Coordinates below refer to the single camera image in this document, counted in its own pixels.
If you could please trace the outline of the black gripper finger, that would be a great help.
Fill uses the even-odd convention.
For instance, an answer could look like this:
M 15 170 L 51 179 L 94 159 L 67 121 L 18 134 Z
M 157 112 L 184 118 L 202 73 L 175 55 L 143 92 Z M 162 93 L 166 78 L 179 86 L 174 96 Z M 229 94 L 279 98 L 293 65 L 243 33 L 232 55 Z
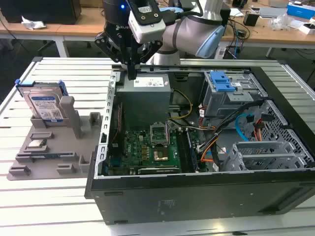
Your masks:
M 128 79 L 132 79 L 130 50 L 120 32 L 103 31 L 96 36 L 94 42 L 114 62 L 120 62 L 127 70 Z
M 132 43 L 132 79 L 137 76 L 138 65 L 146 63 L 161 47 L 163 43 L 160 40 L 154 40 L 148 43 L 139 44 L 136 41 Z

